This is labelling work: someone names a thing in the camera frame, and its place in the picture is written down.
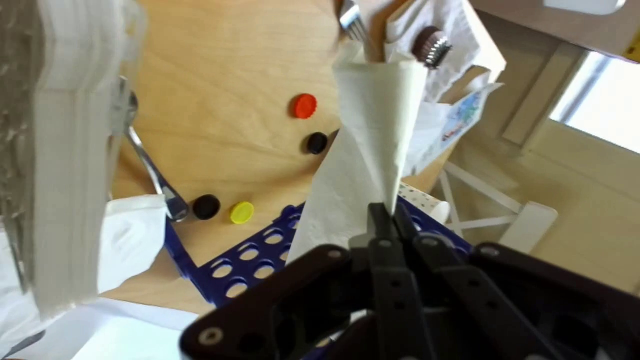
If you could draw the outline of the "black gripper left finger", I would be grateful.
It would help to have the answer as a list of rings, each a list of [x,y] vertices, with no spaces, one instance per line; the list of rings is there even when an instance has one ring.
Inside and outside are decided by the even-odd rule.
[[[367,245],[319,245],[191,324],[184,360],[298,360],[343,334],[343,358],[432,360],[418,281],[409,265],[418,235],[403,203],[368,205]]]

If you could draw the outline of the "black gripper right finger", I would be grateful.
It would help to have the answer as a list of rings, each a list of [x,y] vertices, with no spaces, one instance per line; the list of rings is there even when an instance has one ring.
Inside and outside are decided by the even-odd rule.
[[[640,360],[640,300],[501,243],[471,245],[400,201],[400,234],[429,307],[459,312],[482,358]]]

